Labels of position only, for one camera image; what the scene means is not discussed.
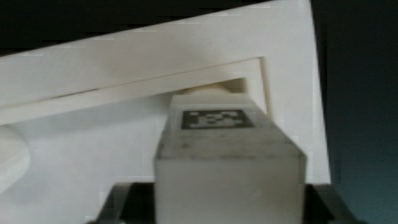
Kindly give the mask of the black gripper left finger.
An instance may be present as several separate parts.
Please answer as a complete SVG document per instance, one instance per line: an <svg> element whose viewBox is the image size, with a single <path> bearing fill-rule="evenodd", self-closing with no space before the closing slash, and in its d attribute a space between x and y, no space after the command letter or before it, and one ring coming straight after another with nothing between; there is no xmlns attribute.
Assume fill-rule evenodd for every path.
<svg viewBox="0 0 398 224"><path fill-rule="evenodd" d="M156 224L151 182L114 185L98 217L87 224Z"/></svg>

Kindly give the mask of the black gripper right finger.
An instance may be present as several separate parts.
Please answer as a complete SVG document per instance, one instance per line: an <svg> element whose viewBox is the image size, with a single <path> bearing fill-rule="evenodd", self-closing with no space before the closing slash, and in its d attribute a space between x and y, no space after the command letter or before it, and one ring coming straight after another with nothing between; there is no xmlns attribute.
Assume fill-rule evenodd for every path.
<svg viewBox="0 0 398 224"><path fill-rule="evenodd" d="M331 184L306 185L302 224L368 224L355 217Z"/></svg>

